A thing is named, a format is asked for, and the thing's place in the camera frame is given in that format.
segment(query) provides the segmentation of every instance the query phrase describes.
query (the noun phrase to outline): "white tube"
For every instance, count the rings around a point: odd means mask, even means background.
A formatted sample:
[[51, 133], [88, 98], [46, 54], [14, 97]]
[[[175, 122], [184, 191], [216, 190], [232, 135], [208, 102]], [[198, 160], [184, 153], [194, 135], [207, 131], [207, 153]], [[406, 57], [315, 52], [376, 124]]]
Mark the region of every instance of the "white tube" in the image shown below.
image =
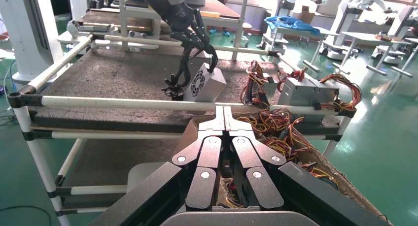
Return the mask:
[[97, 213], [97, 212], [104, 212], [107, 210], [107, 207], [96, 207], [96, 208], [82, 208], [77, 209], [78, 214], [82, 213]]
[[66, 66], [75, 56], [78, 55], [82, 50], [84, 50], [90, 42], [92, 42], [93, 35], [89, 35], [86, 38], [83, 38], [79, 44], [74, 46], [66, 55], [64, 55], [58, 62], [51, 65], [44, 72], [34, 78], [29, 82], [28, 85], [31, 85], [39, 90], [51, 77], [53, 77], [60, 69]]
[[[240, 25], [238, 26], [237, 32], [235, 34], [235, 42], [234, 42], [234, 47], [235, 48], [239, 48], [240, 45], [241, 45], [241, 36], [242, 36], [243, 30], [244, 30], [243, 24], [244, 24], [244, 21], [245, 21], [245, 11], [247, 9], [247, 3], [248, 3], [248, 0], [243, 0], [242, 6], [241, 6]], [[238, 53], [233, 52], [231, 59], [232, 60], [237, 60], [237, 56], [238, 56]]]
[[72, 187], [71, 195], [126, 193], [126, 185]]
[[383, 64], [384, 60], [386, 59], [387, 55], [389, 54], [389, 51], [390, 51], [391, 48], [392, 48], [391, 46], [388, 46], [387, 50], [383, 53], [382, 58], [380, 59], [378, 65], [376, 66], [377, 71], [379, 71], [380, 66], [382, 66], [382, 64]]
[[293, 71], [300, 71], [301, 69], [294, 63], [288, 61], [288, 58], [286, 58], [284, 55], [279, 54], [279, 59], [281, 62], [287, 64]]
[[[29, 110], [27, 106], [21, 108], [14, 108], [17, 121], [19, 122], [22, 132], [30, 132], [31, 129], [31, 118], [29, 116]], [[54, 178], [52, 176], [51, 169], [48, 166], [45, 156], [43, 155], [39, 140], [35, 139], [27, 141], [29, 150], [31, 151], [32, 157], [35, 161], [36, 167], [38, 168], [39, 174], [46, 188], [46, 191], [52, 193], [56, 190]], [[51, 203], [54, 206], [54, 210], [59, 212], [62, 209], [62, 202], [60, 197], [51, 198]], [[70, 226], [70, 221], [66, 215], [59, 216], [58, 220], [62, 226]]]
[[[232, 112], [258, 112], [260, 109], [239, 103], [205, 103], [170, 100], [147, 99], [114, 99], [114, 98], [89, 98], [89, 97], [55, 97], [43, 96], [43, 106], [58, 107], [91, 107], [91, 108], [129, 108], [129, 109], [153, 109], [153, 110], [182, 110], [182, 111], [215, 111], [216, 106], [230, 106]], [[270, 110], [287, 108], [294, 114], [337, 115], [332, 110], [315, 110], [306, 106], [272, 105]]]
[[373, 72], [375, 72], [375, 73], [378, 73], [378, 74], [380, 74], [380, 75], [382, 75], [382, 76], [387, 76], [387, 73], [385, 73], [385, 72], [383, 72], [383, 71], [380, 71], [380, 70], [378, 70], [377, 69], [377, 67], [373, 67], [373, 66], [371, 66], [371, 65], [366, 65], [366, 68], [368, 69], [368, 70], [371, 70], [371, 71], [373, 71]]
[[303, 63], [304, 64], [306, 64], [309, 68], [311, 68], [313, 71], [315, 71], [315, 72], [321, 72], [320, 70], [319, 70], [319, 68], [317, 68], [315, 65], [313, 65], [312, 63], [310, 63], [309, 61], [307, 61], [307, 60], [303, 60]]
[[[126, 22], [127, 13], [125, 8], [125, 0], [119, 0], [119, 20], [120, 20], [120, 34], [123, 37], [128, 36], [128, 24]], [[128, 50], [128, 43], [122, 42], [122, 49]]]
[[[116, 35], [105, 35], [104, 39], [109, 40], [109, 41], [123, 41], [123, 42], [131, 42], [131, 43], [147, 44], [147, 45], [181, 47], [181, 42], [178, 42], [178, 41], [152, 40], [152, 39], [144, 39], [144, 38], [136, 38], [136, 37], [122, 37], [122, 36], [116, 36]], [[269, 55], [269, 52], [265, 50], [234, 48], [234, 47], [217, 46], [217, 45], [213, 47], [215, 48], [215, 50], [220, 50], [220, 51], [257, 54], [257, 55]]]
[[395, 71], [399, 72], [399, 73], [400, 73], [400, 74], [402, 74], [402, 75], [407, 76], [407, 77], [410, 77], [410, 78], [413, 78], [413, 77], [414, 77], [412, 74], [410, 74], [410, 73], [408, 73], [408, 72], [405, 72], [405, 71], [403, 71], [403, 70], [401, 70], [401, 69], [398, 69], [397, 67], [391, 66], [390, 68], [391, 68], [392, 70], [395, 70]]
[[77, 153], [80, 151], [81, 147], [84, 145], [85, 139], [77, 139], [72, 146], [70, 152], [68, 153], [68, 156], [66, 160], [64, 161], [63, 166], [61, 166], [60, 171], [58, 172], [58, 175], [61, 175], [65, 177], [70, 170], [72, 163], [74, 162], [75, 157], [77, 156]]
[[412, 54], [409, 56], [408, 60], [406, 61], [406, 63], [402, 67], [402, 71], [405, 71], [406, 70], [406, 68], [408, 67], [408, 65], [412, 61], [412, 59], [414, 58], [414, 56], [417, 53], [417, 51], [418, 51], [418, 45], [412, 50]]
[[111, 131], [53, 131], [54, 139], [179, 139], [182, 133], [161, 133], [161, 132], [111, 132]]
[[321, 39], [319, 41], [318, 46], [316, 47], [316, 50], [315, 50], [315, 54], [313, 54], [313, 57], [312, 57], [312, 60], [311, 60], [311, 64], [314, 64], [315, 63], [316, 57], [318, 56], [318, 52], [319, 52], [319, 49], [321, 48], [321, 45], [322, 45], [323, 40], [324, 39]]
[[326, 139], [325, 135], [303, 135], [303, 137], [306, 139], [311, 139], [311, 140], [325, 140]]
[[[338, 129], [337, 135], [343, 135], [344, 132], [346, 131], [348, 125], [351, 122], [351, 118], [349, 117], [343, 117], [343, 119], [340, 122], [340, 129]], [[337, 146], [338, 142], [331, 140], [329, 141], [327, 147], [324, 150], [324, 153], [322, 153], [322, 155], [325, 158], [329, 158], [332, 154], [332, 152], [334, 151], [335, 147]]]

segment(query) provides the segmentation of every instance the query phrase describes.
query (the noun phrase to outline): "black wire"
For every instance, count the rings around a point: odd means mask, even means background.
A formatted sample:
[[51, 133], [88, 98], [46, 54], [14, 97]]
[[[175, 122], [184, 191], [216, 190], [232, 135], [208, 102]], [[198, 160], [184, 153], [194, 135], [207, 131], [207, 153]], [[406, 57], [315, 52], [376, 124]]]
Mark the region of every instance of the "black wire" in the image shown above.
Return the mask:
[[384, 215], [384, 214], [378, 215], [378, 217], [382, 217], [382, 216], [384, 216], [384, 218], [386, 219], [386, 222], [389, 222], [386, 215]]
[[3, 208], [0, 209], [0, 212], [2, 211], [6, 211], [6, 210], [12, 210], [12, 209], [18, 209], [18, 208], [32, 208], [32, 209], [36, 209], [39, 211], [42, 211], [43, 213], [45, 213], [48, 216], [48, 225], [51, 226], [52, 225], [52, 221], [51, 221], [51, 215], [44, 209], [39, 208], [37, 206], [32, 206], [32, 205], [17, 205], [17, 206], [11, 206], [11, 207], [7, 207], [7, 208]]
[[1, 116], [0, 117], [0, 121], [2, 121], [2, 120], [8, 120], [8, 122], [5, 122], [3, 124], [0, 124], [0, 127], [7, 126], [9, 123], [15, 121], [16, 120], [16, 116]]

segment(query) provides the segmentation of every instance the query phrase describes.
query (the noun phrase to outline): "cooling fan grille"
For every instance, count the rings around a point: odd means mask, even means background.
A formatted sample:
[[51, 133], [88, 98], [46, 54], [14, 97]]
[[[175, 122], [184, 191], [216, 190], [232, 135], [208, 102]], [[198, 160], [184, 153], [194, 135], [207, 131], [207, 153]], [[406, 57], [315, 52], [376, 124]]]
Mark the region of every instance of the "cooling fan grille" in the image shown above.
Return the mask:
[[203, 71], [199, 71], [199, 73], [196, 75], [195, 79], [193, 79], [191, 84], [191, 91], [192, 96], [196, 97], [200, 90], [202, 90], [203, 86], [205, 85], [205, 76], [203, 75]]

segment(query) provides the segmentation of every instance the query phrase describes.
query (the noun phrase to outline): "blue plastic bag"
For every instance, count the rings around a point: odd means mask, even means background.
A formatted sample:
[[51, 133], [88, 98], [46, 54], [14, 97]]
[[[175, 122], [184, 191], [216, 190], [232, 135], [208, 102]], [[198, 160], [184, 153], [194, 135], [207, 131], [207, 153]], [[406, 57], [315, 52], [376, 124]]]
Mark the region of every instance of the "blue plastic bag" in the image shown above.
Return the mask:
[[311, 25], [302, 22], [301, 20], [298, 20], [296, 18], [292, 17], [282, 17], [282, 16], [275, 16], [275, 17], [269, 17], [264, 19], [264, 22], [266, 22], [272, 30], [274, 30], [276, 27], [282, 27], [282, 28], [291, 28], [299, 31], [308, 31], [311, 32], [314, 35], [319, 35], [319, 29], [316, 29], [312, 27]]

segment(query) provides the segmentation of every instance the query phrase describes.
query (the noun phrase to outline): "caster wheel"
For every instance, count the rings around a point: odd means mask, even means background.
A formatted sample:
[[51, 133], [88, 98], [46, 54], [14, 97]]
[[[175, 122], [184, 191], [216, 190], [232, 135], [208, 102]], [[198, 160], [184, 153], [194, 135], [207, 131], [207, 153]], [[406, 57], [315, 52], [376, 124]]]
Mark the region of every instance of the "caster wheel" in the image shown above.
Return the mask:
[[323, 56], [327, 57], [328, 56], [328, 50], [324, 49], [321, 53]]

